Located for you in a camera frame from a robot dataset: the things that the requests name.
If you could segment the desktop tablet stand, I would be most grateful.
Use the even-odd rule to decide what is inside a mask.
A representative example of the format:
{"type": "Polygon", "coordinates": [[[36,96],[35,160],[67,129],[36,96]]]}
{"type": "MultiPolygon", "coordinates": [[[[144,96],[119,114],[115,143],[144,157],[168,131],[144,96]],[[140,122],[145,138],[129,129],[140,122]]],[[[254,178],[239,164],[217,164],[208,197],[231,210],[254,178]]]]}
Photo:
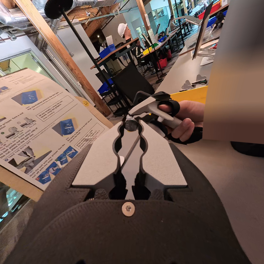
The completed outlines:
{"type": "Polygon", "coordinates": [[[200,31],[198,34],[196,46],[195,46],[193,57],[192,57],[192,60],[196,59],[196,57],[202,57],[202,61],[200,63],[200,66],[204,66],[204,65],[207,65],[209,63],[212,63],[213,59],[214,59],[214,55],[216,53],[216,49],[213,49],[216,47],[216,43],[211,44],[206,48],[201,48],[203,38],[204,38],[204,35],[206,32],[206,26],[208,24],[209,17],[210,17],[210,9],[211,8],[208,8],[209,14],[207,14],[207,15],[205,14],[203,17],[203,20],[201,22],[200,31]]]}

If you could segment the wooden top work desk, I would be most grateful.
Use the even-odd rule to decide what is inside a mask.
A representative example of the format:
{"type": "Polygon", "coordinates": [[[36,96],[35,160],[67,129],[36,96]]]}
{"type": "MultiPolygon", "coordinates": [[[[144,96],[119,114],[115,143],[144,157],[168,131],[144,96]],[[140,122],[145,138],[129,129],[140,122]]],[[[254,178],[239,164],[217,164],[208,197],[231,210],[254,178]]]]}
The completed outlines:
{"type": "Polygon", "coordinates": [[[133,60],[132,56],[130,55],[130,51],[136,47],[138,40],[139,40],[139,38],[132,39],[130,42],[125,43],[121,47],[110,52],[106,57],[102,58],[99,61],[99,64],[98,64],[99,67],[104,66],[104,68],[108,72],[108,74],[113,76],[111,71],[110,71],[110,68],[107,66],[107,62],[110,61],[111,59],[112,60],[118,59],[118,58],[122,57],[125,53],[128,55],[130,61],[135,65],[134,60],[133,60]]]}

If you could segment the aluminium rail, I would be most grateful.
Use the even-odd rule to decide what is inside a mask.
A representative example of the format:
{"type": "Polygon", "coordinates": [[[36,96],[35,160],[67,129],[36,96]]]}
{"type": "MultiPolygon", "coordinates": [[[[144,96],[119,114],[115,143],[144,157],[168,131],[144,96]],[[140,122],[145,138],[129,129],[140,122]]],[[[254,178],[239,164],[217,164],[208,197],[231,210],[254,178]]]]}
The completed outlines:
{"type": "Polygon", "coordinates": [[[94,106],[93,101],[88,96],[88,94],[85,92],[85,90],[83,89],[80,82],[76,79],[76,77],[68,69],[68,67],[65,65],[65,63],[63,61],[61,61],[60,57],[54,51],[52,51],[50,48],[44,49],[44,53],[56,65],[56,67],[59,69],[59,71],[64,76],[64,78],[67,79],[67,81],[71,84],[71,86],[74,87],[75,90],[78,91],[79,94],[81,94],[81,97],[88,100],[94,106]]]}

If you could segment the steel hex nut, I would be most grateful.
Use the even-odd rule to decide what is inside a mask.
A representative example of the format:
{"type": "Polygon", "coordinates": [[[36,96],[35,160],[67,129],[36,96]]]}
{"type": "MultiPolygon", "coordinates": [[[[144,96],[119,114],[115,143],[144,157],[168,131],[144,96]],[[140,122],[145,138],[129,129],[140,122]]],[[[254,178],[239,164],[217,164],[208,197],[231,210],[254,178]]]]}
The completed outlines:
{"type": "Polygon", "coordinates": [[[129,132],[134,132],[138,128],[138,122],[136,120],[125,121],[125,129],[129,132]]]}

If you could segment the grey cloud-shaped stand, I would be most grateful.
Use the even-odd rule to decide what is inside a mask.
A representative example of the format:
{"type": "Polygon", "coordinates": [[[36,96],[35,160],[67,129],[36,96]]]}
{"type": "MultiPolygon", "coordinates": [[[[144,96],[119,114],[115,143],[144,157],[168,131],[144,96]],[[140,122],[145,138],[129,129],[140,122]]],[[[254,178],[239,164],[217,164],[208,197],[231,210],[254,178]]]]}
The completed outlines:
{"type": "Polygon", "coordinates": [[[181,90],[179,92],[191,90],[195,87],[195,85],[191,84],[189,80],[186,80],[183,86],[181,87],[181,90]]]}
{"type": "Polygon", "coordinates": [[[207,84],[206,76],[202,76],[202,75],[198,74],[196,76],[196,81],[193,82],[192,85],[196,85],[196,84],[204,84],[204,85],[206,85],[207,84]]]}

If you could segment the yellow plastic bin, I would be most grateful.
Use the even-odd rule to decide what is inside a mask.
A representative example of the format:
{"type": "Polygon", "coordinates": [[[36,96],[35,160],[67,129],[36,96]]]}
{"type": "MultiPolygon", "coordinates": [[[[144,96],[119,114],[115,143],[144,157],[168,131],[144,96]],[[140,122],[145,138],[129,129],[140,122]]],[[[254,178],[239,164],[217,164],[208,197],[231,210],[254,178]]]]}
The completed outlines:
{"type": "Polygon", "coordinates": [[[194,88],[191,90],[186,90],[178,93],[171,94],[170,97],[172,100],[180,101],[195,101],[202,104],[206,103],[208,85],[201,86],[199,88],[194,88]]]}

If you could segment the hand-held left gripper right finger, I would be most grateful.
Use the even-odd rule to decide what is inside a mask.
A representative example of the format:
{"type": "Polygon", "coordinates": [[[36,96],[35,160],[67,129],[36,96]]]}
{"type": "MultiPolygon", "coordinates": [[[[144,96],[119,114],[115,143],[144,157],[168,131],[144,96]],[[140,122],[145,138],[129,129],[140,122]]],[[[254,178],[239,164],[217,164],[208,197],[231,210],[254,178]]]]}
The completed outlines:
{"type": "Polygon", "coordinates": [[[138,125],[140,148],[139,172],[132,191],[135,200],[148,200],[155,190],[187,187],[187,181],[175,158],[170,143],[144,121],[138,125]]]}

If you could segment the red storage bin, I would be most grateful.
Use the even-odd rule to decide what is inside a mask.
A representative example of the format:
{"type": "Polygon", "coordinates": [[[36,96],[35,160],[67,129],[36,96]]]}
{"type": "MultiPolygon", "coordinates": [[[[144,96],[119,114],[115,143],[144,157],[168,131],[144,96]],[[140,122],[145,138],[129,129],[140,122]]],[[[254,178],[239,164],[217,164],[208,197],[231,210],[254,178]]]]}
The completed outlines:
{"type": "Polygon", "coordinates": [[[215,11],[217,11],[221,7],[221,4],[222,4],[222,1],[212,1],[208,5],[208,7],[205,9],[205,11],[198,15],[198,18],[200,20],[202,20],[205,14],[206,15],[209,14],[208,8],[211,8],[210,9],[210,14],[212,14],[215,11]]]}

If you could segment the silver ribbed air duct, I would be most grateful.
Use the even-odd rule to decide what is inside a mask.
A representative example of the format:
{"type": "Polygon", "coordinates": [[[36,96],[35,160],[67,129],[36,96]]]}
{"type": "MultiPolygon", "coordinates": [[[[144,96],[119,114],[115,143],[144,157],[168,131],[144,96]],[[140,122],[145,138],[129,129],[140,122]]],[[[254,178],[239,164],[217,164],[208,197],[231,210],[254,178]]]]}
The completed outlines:
{"type": "MultiPolygon", "coordinates": [[[[47,23],[51,19],[47,18],[44,13],[44,7],[47,0],[32,0],[32,4],[36,7],[40,15],[47,23]]],[[[14,27],[17,29],[27,29],[32,25],[29,19],[19,8],[8,9],[2,2],[0,3],[0,22],[6,26],[14,27]]]]}

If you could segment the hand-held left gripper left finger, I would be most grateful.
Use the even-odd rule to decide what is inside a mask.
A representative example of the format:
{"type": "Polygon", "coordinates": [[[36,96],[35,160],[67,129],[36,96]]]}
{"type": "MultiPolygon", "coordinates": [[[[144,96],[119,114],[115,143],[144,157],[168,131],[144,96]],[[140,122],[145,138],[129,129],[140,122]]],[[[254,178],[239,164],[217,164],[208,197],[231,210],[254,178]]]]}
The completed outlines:
{"type": "Polygon", "coordinates": [[[93,191],[104,189],[113,200],[126,197],[126,180],[121,172],[125,158],[119,156],[124,135],[124,122],[100,136],[91,145],[75,179],[74,187],[87,187],[93,191]]]}

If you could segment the instruction sheet on stand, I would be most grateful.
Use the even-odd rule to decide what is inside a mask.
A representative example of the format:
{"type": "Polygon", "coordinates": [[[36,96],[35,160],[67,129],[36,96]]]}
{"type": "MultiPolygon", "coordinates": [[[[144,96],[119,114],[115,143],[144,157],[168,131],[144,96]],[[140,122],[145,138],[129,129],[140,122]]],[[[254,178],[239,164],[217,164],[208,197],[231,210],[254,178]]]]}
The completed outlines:
{"type": "MultiPolygon", "coordinates": [[[[80,103],[82,104],[82,100],[86,100],[82,97],[75,97],[80,103]]],[[[100,111],[98,111],[94,106],[91,104],[89,106],[84,106],[88,109],[88,111],[94,115],[101,123],[103,123],[109,129],[112,128],[114,125],[110,122],[100,111]]],[[[27,182],[25,179],[17,176],[16,174],[12,173],[11,171],[7,170],[4,167],[0,167],[0,182],[5,184],[6,186],[22,193],[26,197],[34,200],[37,202],[41,195],[43,194],[43,190],[39,189],[32,183],[27,182]]]]}

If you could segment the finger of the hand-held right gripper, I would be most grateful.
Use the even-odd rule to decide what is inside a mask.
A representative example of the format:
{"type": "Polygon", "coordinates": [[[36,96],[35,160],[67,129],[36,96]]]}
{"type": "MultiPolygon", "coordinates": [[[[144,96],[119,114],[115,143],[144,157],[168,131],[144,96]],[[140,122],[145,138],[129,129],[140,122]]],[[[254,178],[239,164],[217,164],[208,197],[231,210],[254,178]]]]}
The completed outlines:
{"type": "Polygon", "coordinates": [[[139,115],[134,115],[134,125],[138,125],[139,120],[144,121],[146,124],[156,124],[159,116],[152,113],[142,113],[139,115]]]}
{"type": "Polygon", "coordinates": [[[143,100],[136,106],[134,106],[129,112],[129,116],[140,115],[142,113],[151,113],[155,114],[157,111],[159,101],[157,101],[154,97],[148,97],[143,100]]]}

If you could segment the wooden post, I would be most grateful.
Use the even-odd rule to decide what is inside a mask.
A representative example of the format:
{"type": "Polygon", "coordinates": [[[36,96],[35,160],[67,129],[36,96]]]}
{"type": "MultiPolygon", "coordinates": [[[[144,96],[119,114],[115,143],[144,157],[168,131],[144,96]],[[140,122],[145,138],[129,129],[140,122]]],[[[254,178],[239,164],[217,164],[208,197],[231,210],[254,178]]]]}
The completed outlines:
{"type": "Polygon", "coordinates": [[[147,32],[148,30],[151,29],[151,26],[150,26],[149,17],[148,17],[148,15],[146,13],[143,1],[142,0],[136,0],[136,3],[137,3],[138,9],[140,11],[141,18],[143,20],[143,23],[144,23],[144,26],[145,26],[145,29],[146,29],[146,32],[147,32]]]}
{"type": "Polygon", "coordinates": [[[37,31],[41,34],[47,44],[57,53],[57,55],[61,58],[67,68],[71,71],[71,73],[75,76],[77,81],[81,84],[83,90],[86,92],[88,97],[93,101],[93,103],[98,107],[98,109],[104,113],[106,117],[111,114],[111,110],[108,106],[102,101],[100,96],[94,90],[90,82],[87,80],[85,75],[79,69],[77,64],[68,54],[64,46],[61,44],[59,39],[56,37],[52,29],[46,23],[44,18],[38,12],[36,7],[32,4],[30,0],[15,0],[14,1],[21,11],[25,14],[25,16],[29,19],[32,25],[37,29],[37,31]]]}

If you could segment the printed instruction sheet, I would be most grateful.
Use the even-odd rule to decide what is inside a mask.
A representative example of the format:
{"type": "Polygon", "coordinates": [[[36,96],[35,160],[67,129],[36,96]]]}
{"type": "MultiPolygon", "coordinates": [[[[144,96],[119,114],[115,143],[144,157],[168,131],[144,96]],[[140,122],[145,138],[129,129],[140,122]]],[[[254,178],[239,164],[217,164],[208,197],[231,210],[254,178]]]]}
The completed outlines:
{"type": "Polygon", "coordinates": [[[59,84],[31,69],[0,81],[1,166],[43,191],[109,129],[59,84]]]}

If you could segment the blue storage bin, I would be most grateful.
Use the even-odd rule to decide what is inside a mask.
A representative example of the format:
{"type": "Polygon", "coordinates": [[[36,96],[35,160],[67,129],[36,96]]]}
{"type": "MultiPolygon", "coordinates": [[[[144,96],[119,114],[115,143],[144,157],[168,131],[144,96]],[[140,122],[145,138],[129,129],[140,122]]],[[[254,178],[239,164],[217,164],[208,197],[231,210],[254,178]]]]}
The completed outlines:
{"type": "Polygon", "coordinates": [[[115,48],[115,45],[114,44],[111,44],[109,45],[108,47],[106,48],[100,48],[101,52],[99,53],[99,56],[103,59],[105,58],[107,55],[109,55],[111,52],[115,51],[116,48],[115,48]]]}
{"type": "Polygon", "coordinates": [[[99,94],[103,94],[103,93],[105,93],[105,92],[107,92],[107,91],[109,91],[109,90],[110,90],[110,88],[109,88],[108,84],[107,84],[106,82],[104,82],[104,83],[101,85],[101,87],[97,90],[97,92],[98,92],[99,94]]]}

